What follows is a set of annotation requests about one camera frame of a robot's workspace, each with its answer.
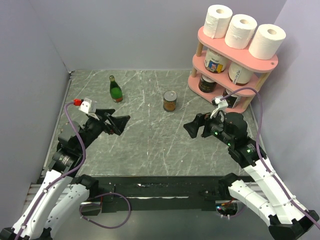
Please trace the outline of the black paper roll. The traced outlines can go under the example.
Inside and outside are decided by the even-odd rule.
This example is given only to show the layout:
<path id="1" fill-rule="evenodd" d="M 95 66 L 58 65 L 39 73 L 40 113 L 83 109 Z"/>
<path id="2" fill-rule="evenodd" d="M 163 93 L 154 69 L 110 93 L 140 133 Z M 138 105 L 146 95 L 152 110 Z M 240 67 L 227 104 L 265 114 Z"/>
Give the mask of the black paper roll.
<path id="1" fill-rule="evenodd" d="M 231 93 L 231 91 L 225 88 L 222 96 L 225 97 L 225 96 L 229 95 L 230 93 Z M 242 99 L 241 96 L 239 96 L 237 94 L 232 94 L 229 97 L 227 97 L 225 100 L 227 101 L 228 108 L 233 109 L 238 105 L 238 103 L 241 101 L 241 99 Z"/>
<path id="2" fill-rule="evenodd" d="M 201 75 L 198 88 L 201 92 L 209 94 L 212 93 L 217 86 L 217 83 L 212 80 L 211 78 L 205 76 L 204 74 Z"/>

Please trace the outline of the printed paper roll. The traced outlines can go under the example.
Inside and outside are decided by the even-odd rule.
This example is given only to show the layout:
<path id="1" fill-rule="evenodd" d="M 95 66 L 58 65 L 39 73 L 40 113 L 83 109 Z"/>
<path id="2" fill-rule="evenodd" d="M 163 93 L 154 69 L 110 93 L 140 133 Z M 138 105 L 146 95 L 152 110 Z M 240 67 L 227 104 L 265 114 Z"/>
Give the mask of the printed paper roll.
<path id="1" fill-rule="evenodd" d="M 222 73 L 228 62 L 229 60 L 220 53 L 210 48 L 206 50 L 204 66 L 208 71 L 212 73 Z"/>

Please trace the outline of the cream paper roll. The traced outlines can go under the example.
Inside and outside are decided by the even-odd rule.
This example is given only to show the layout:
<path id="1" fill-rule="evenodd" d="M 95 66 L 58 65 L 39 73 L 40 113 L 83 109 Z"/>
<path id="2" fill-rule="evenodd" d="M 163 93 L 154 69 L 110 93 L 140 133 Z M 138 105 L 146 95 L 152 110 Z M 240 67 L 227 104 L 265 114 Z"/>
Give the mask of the cream paper roll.
<path id="1" fill-rule="evenodd" d="M 253 71 L 250 71 L 247 68 L 235 62 L 231 62 L 228 68 L 228 76 L 230 81 L 234 85 L 238 85 L 238 86 L 246 85 L 250 81 L 253 74 L 254 74 Z"/>

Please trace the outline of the white paper towel roll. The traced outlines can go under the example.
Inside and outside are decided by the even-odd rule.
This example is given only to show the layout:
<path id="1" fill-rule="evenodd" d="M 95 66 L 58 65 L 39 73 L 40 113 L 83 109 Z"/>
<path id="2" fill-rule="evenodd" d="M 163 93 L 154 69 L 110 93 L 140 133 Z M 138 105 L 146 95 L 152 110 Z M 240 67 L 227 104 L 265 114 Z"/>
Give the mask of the white paper towel roll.
<path id="1" fill-rule="evenodd" d="M 230 20 L 229 27 L 224 38 L 225 44 L 233 49 L 245 49 L 249 44 L 257 25 L 257 21 L 249 15 L 234 15 Z"/>
<path id="2" fill-rule="evenodd" d="M 261 24 L 249 45 L 249 53 L 259 60 L 270 60 L 286 38 L 286 32 L 274 24 Z"/>
<path id="3" fill-rule="evenodd" d="M 232 16 L 233 11 L 225 5 L 214 4 L 209 6 L 205 17 L 203 33 L 211 39 L 224 38 Z"/>

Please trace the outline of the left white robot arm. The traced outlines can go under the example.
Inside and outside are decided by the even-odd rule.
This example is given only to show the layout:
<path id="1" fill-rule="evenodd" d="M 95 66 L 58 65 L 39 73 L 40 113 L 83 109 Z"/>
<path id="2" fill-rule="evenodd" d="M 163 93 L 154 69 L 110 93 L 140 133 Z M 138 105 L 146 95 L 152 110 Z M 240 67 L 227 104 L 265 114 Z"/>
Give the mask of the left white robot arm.
<path id="1" fill-rule="evenodd" d="M 99 195 L 97 179 L 75 178 L 86 159 L 86 149 L 105 132 L 121 135 L 130 116 L 113 116 L 114 109 L 97 109 L 85 124 L 69 120 L 58 136 L 57 151 L 31 203 L 12 226 L 0 232 L 2 240 L 52 240 L 71 213 Z"/>

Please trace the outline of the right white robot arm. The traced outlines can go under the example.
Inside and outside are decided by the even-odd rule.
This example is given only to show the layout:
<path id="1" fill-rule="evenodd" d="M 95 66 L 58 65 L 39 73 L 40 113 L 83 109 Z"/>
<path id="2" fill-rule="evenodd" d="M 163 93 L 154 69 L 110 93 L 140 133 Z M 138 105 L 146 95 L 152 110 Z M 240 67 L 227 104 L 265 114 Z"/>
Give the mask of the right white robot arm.
<path id="1" fill-rule="evenodd" d="M 219 112 L 199 113 L 184 124 L 189 136 L 213 136 L 228 146 L 228 153 L 260 187 L 264 196 L 251 189 L 236 174 L 229 173 L 219 180 L 218 193 L 223 199 L 235 198 L 258 215 L 275 240 L 297 240 L 320 219 L 315 210 L 308 210 L 290 193 L 273 169 L 266 153 L 248 136 L 248 124 L 242 114 Z"/>

